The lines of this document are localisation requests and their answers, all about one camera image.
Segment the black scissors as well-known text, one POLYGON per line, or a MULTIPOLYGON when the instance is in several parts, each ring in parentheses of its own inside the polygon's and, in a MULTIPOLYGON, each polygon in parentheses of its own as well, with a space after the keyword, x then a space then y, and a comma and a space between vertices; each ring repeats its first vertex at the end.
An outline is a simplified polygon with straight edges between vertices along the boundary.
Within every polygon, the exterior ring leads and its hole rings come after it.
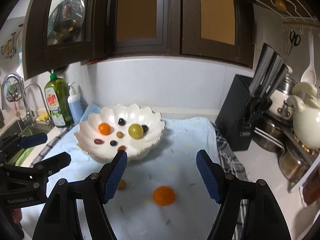
POLYGON ((301 42, 301 36, 298 35, 294 30, 290 33, 291 46, 297 47, 301 42))

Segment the curved chrome faucet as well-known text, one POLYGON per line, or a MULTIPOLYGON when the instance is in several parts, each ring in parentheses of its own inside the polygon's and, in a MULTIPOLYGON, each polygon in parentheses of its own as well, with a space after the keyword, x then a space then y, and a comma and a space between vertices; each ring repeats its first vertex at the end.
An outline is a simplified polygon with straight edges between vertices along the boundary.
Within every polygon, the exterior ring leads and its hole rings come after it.
POLYGON ((39 120, 40 115, 44 112, 48 116, 46 124, 50 128, 54 128, 52 116, 44 98, 44 91, 39 84, 33 82, 28 83, 23 90, 22 99, 26 100, 26 104, 29 107, 29 110, 26 110, 27 114, 31 114, 31 111, 36 112, 37 117, 33 115, 34 122, 39 120))

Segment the tan longan fruit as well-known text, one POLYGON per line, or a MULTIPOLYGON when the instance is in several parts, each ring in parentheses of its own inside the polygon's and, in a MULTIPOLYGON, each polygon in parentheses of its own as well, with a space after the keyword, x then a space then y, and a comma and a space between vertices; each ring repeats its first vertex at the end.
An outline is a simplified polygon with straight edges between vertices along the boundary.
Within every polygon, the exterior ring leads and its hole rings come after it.
POLYGON ((123 134, 122 132, 117 132, 117 133, 116 133, 116 136, 117 136, 118 138, 123 138, 123 137, 124 137, 124 134, 123 134))
POLYGON ((127 188, 127 183, 125 180, 121 179, 119 184, 118 184, 118 187, 117 187, 117 190, 124 190, 127 188))

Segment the yellow sponge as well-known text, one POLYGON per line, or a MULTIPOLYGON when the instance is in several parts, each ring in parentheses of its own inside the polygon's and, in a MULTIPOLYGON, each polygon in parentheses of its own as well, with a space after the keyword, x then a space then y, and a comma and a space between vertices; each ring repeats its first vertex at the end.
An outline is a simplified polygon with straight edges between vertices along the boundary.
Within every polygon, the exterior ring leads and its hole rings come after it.
POLYGON ((50 120, 48 113, 41 113, 37 118, 36 121, 39 122, 48 122, 50 120))

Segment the dark wooden wall cabinet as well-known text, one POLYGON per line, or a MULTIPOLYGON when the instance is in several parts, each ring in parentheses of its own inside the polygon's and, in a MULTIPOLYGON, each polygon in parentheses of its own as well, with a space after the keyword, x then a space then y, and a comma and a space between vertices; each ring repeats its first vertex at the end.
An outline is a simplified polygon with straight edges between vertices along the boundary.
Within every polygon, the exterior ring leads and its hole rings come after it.
POLYGON ((30 0, 24 27, 26 78, 121 56, 194 56, 252 68, 254 11, 247 0, 82 0, 74 42, 47 45, 48 18, 64 0, 30 0))

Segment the checkered dish cloth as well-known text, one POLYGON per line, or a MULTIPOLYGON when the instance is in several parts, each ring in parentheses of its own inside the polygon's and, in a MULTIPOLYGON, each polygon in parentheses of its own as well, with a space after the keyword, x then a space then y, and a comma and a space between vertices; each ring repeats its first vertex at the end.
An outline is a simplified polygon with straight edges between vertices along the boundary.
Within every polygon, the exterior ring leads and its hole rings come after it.
MULTIPOLYGON (((212 123, 215 134, 216 144, 219 153, 220 165, 226 173, 232 173, 238 179, 248 181, 246 170, 242 163, 238 160, 234 152, 231 150, 226 139, 221 135, 217 127, 212 123)), ((247 210, 248 200, 244 199, 240 202, 240 210, 238 220, 236 223, 235 231, 232 239, 240 239, 244 228, 245 215, 247 210)))

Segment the large orange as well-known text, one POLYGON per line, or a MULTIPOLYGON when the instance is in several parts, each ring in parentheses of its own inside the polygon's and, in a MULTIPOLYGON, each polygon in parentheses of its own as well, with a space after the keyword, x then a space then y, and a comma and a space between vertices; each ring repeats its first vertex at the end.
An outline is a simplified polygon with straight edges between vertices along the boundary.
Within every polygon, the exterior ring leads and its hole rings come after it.
POLYGON ((175 201, 176 194, 172 188, 168 186, 160 186, 155 189, 152 197, 157 205, 167 206, 171 205, 175 201))

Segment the light blue towel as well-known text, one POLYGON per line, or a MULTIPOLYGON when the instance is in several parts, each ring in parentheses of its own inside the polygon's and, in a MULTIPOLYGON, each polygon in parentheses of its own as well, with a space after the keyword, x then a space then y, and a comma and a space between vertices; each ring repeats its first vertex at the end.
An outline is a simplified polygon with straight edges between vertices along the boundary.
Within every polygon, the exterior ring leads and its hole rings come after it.
POLYGON ((196 154, 205 150, 219 162, 215 130, 204 117, 168 119, 163 138, 148 155, 128 163, 123 179, 105 210, 117 239, 206 239, 219 205, 212 200, 196 166, 196 154), (153 200, 155 189, 175 191, 171 205, 153 200))

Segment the blue pump soap bottle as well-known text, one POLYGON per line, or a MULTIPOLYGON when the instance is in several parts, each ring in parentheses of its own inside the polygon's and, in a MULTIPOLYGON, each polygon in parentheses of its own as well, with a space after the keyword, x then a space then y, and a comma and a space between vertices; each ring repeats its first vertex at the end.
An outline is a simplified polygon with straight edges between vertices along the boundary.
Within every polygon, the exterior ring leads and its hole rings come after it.
POLYGON ((79 123, 80 119, 84 114, 84 110, 82 108, 81 100, 79 94, 73 88, 73 82, 68 84, 69 87, 69 97, 67 99, 69 109, 71 111, 71 115, 74 123, 79 123))

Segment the metal steamer plate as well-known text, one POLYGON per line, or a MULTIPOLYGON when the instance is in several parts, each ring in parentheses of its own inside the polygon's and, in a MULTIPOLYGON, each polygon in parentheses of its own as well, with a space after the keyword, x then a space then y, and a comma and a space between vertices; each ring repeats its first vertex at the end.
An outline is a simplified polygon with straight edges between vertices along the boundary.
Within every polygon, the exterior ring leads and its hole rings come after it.
POLYGON ((47 45, 74 42, 85 19, 85 5, 82 0, 64 0, 48 18, 47 45))

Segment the cream ceramic teapot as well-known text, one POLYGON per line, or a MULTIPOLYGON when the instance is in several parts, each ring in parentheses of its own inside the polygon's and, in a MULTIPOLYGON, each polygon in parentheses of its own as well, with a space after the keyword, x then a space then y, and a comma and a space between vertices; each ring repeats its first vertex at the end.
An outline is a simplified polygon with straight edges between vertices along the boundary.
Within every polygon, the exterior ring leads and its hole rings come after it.
POLYGON ((295 109, 294 133, 310 150, 319 150, 319 99, 316 95, 317 88, 314 85, 300 82, 286 100, 287 105, 295 109))

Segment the green dish soap bottle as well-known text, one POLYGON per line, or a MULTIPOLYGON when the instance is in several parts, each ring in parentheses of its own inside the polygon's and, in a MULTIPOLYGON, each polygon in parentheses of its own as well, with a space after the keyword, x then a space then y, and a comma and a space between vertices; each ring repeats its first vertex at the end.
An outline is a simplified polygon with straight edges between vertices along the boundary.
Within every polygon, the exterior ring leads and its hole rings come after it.
POLYGON ((69 94, 65 80, 52 72, 44 91, 54 125, 59 128, 71 126, 73 119, 67 101, 69 94))

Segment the steel pot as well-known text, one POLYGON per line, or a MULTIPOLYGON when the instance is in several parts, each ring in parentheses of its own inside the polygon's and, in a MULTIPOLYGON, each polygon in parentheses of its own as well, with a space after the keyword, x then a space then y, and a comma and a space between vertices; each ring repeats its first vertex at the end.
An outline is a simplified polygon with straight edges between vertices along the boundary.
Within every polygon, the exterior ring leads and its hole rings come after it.
POLYGON ((291 141, 287 141, 284 153, 279 157, 279 168, 291 183, 297 183, 310 168, 305 158, 291 141))

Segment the white rice spoon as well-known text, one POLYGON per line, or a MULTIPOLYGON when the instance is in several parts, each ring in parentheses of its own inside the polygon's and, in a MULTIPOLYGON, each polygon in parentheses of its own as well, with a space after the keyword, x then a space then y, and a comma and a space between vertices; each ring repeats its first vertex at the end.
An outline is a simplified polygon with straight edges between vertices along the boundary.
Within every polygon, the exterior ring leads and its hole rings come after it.
POLYGON ((307 82, 312 85, 316 85, 317 77, 315 71, 315 55, 314 55, 314 42, 313 42, 313 34, 310 32, 308 34, 309 39, 309 65, 306 70, 303 72, 302 77, 300 78, 301 82, 307 82))

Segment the black knife block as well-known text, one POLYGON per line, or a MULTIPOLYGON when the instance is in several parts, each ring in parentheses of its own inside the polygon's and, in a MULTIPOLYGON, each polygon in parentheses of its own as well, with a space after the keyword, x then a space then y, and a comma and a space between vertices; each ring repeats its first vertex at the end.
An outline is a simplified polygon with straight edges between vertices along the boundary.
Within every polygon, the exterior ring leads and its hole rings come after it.
POLYGON ((272 105, 271 95, 288 72, 283 58, 264 43, 254 76, 234 76, 215 121, 231 150, 248 150, 255 122, 272 105))

